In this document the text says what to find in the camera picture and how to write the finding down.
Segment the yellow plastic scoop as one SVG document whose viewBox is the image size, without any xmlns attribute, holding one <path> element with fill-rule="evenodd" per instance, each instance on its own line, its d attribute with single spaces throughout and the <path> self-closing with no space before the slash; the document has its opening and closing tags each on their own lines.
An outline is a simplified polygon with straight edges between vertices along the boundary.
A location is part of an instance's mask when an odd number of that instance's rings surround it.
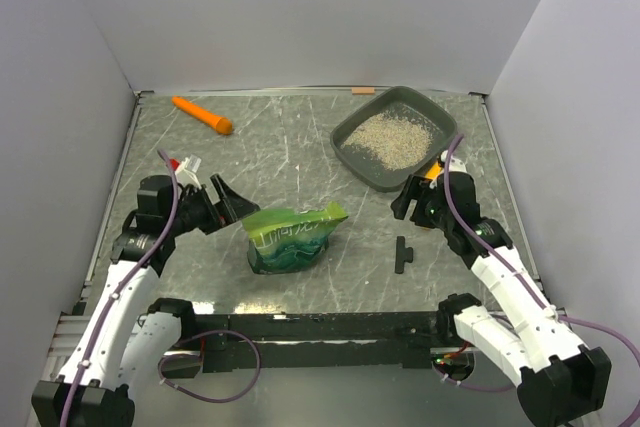
<svg viewBox="0 0 640 427">
<path fill-rule="evenodd" d="M 443 165 L 437 161 L 424 174 L 424 178 L 428 181 L 435 180 L 443 171 Z"/>
</svg>

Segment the green litter bag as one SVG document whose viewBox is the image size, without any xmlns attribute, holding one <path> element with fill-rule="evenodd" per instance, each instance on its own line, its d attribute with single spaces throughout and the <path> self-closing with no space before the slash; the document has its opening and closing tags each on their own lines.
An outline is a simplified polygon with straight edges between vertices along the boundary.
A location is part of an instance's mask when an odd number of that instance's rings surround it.
<svg viewBox="0 0 640 427">
<path fill-rule="evenodd" d="M 254 274 L 305 271 L 329 247 L 329 237 L 348 213 L 335 201 L 322 210 L 260 210 L 242 220 L 249 239 L 247 259 Z"/>
</svg>

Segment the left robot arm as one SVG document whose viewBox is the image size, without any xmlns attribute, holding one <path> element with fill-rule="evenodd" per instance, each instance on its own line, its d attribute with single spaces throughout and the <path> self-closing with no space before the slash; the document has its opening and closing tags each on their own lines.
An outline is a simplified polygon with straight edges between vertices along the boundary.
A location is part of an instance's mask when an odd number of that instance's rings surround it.
<svg viewBox="0 0 640 427">
<path fill-rule="evenodd" d="M 191 302 L 151 292 L 178 236 L 211 234 L 259 211 L 219 175 L 210 178 L 219 199 L 175 174 L 144 178 L 137 206 L 113 242 L 98 304 L 71 356 L 52 381 L 39 382 L 32 407 L 42 426 L 129 426 L 135 396 L 171 347 L 196 340 Z"/>
</svg>

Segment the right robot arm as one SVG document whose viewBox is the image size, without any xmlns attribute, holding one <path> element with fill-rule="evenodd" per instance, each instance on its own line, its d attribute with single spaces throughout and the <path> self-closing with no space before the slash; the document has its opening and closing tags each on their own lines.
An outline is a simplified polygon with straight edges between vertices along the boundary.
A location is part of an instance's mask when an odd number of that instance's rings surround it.
<svg viewBox="0 0 640 427">
<path fill-rule="evenodd" d="M 434 180 L 411 175 L 391 209 L 399 220 L 440 230 L 510 323 L 501 324 L 471 294 L 451 294 L 436 314 L 441 341 L 468 342 L 480 350 L 515 386 L 535 426 L 559 426 L 603 406 L 609 357 L 561 323 L 506 230 L 482 215 L 470 174 L 440 174 Z"/>
</svg>

